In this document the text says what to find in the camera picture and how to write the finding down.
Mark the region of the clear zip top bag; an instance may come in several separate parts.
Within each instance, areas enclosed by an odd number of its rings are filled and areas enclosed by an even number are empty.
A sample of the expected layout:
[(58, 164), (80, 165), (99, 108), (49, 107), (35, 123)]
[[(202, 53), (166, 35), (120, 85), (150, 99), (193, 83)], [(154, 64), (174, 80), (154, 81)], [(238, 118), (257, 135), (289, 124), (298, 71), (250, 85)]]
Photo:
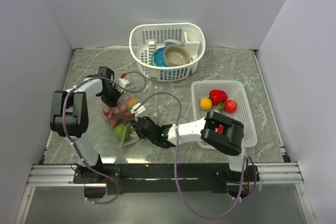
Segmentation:
[(131, 109), (139, 103), (139, 99), (130, 94), (123, 94), (114, 107), (102, 109), (103, 120), (112, 127), (113, 136), (119, 141), (119, 148), (137, 143), (140, 138), (133, 129), (135, 123)]

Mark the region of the orange green fake mango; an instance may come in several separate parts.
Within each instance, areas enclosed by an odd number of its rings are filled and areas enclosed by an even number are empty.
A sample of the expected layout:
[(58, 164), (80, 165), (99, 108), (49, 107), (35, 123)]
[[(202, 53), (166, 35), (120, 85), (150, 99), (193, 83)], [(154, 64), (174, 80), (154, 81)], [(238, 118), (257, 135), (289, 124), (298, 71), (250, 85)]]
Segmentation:
[(139, 103), (139, 99), (136, 97), (131, 97), (125, 104), (126, 109), (130, 111), (137, 103)]

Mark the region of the green fake fruit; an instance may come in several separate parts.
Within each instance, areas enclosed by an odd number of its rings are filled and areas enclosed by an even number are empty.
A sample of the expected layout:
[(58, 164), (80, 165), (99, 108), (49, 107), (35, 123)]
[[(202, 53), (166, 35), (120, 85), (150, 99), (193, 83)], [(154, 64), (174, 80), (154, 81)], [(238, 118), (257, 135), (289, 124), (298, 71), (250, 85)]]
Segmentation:
[(118, 139), (128, 139), (130, 137), (130, 130), (126, 124), (119, 124), (114, 129), (113, 132)]

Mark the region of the orange fake fruit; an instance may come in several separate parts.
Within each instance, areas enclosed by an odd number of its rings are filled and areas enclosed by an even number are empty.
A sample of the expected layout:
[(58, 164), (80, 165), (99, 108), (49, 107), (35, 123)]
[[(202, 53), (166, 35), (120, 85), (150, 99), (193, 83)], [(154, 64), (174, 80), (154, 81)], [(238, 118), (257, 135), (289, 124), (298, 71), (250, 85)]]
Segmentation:
[(212, 101), (210, 98), (202, 98), (199, 104), (200, 109), (202, 110), (210, 110), (212, 108)]

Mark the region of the red fake bell pepper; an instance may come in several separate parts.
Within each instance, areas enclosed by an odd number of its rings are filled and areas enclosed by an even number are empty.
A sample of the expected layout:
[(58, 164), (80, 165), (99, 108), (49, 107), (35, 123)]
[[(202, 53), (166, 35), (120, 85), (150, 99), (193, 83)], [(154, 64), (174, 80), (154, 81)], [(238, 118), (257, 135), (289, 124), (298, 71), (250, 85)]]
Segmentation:
[(228, 95), (223, 90), (212, 90), (209, 92), (209, 99), (212, 102), (213, 106), (219, 105), (220, 103), (225, 103), (228, 98)]

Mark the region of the white fake radish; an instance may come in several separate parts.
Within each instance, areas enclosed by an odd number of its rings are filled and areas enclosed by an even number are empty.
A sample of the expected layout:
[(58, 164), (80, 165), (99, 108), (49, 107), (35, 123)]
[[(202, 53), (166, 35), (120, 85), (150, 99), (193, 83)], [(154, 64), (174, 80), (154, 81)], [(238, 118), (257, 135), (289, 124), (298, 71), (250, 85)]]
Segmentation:
[(220, 102), (218, 105), (217, 105), (217, 112), (218, 113), (222, 113), (222, 112), (224, 112), (224, 107), (225, 107), (225, 103), (222, 103), (222, 102)]

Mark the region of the red fake tomato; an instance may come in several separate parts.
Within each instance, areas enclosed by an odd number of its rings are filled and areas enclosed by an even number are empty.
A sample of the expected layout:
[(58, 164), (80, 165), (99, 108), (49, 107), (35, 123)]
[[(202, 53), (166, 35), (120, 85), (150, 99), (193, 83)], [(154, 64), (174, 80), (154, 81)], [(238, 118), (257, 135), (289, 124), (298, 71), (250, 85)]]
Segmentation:
[(227, 100), (224, 103), (224, 111), (229, 114), (236, 112), (237, 107), (238, 107), (237, 102), (234, 100)]

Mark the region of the red fake fruit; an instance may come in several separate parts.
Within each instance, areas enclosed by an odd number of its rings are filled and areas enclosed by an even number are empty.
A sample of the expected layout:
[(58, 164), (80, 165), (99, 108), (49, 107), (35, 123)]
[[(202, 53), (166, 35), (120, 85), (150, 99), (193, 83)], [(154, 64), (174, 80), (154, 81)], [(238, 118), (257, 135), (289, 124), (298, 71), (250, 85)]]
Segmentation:
[(219, 133), (219, 134), (222, 134), (223, 127), (220, 125), (218, 128), (216, 128), (216, 132)]

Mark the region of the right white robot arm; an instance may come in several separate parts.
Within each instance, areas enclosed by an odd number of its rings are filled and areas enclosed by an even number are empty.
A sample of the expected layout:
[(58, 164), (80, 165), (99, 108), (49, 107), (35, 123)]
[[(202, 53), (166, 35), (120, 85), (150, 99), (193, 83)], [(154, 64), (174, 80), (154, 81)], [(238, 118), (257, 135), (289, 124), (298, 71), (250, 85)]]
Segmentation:
[(228, 156), (229, 173), (233, 180), (242, 181), (248, 175), (242, 122), (210, 111), (205, 117), (193, 122), (159, 126), (144, 112), (132, 114), (135, 116), (133, 128), (139, 138), (147, 138), (161, 148), (202, 140)]

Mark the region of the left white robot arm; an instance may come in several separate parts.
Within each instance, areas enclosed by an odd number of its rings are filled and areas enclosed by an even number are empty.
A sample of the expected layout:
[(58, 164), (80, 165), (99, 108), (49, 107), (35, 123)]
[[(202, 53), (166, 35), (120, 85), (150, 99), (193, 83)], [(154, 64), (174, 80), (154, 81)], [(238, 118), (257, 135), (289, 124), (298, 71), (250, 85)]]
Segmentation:
[(111, 80), (114, 80), (114, 72), (108, 67), (99, 67), (97, 74), (87, 76), (84, 84), (75, 87), (73, 92), (57, 90), (52, 95), (50, 129), (70, 143), (79, 157), (75, 171), (92, 183), (104, 178), (104, 168), (86, 133), (89, 125), (87, 101), (95, 96), (108, 107), (116, 106), (123, 91)]

